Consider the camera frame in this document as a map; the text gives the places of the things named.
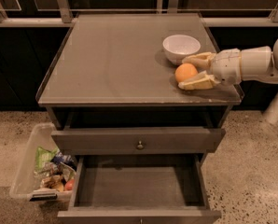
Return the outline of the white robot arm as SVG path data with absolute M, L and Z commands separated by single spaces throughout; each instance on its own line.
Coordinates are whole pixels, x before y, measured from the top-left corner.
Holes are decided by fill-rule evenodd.
M 183 63 L 200 68 L 198 75 L 178 82 L 182 90 L 209 90 L 216 85 L 238 85 L 242 81 L 278 84 L 278 39 L 273 47 L 224 49 L 187 56 Z

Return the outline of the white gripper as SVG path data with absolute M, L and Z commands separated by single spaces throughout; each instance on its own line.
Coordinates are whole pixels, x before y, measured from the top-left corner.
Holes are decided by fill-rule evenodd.
M 202 52 L 195 55 L 189 55 L 182 60 L 182 63 L 191 63 L 195 67 L 209 70 L 212 75 L 206 71 L 200 72 L 192 78 L 188 78 L 178 83 L 182 90 L 210 90 L 219 83 L 224 86 L 239 84 L 241 78 L 241 51 L 239 49 L 224 49 L 217 53 Z

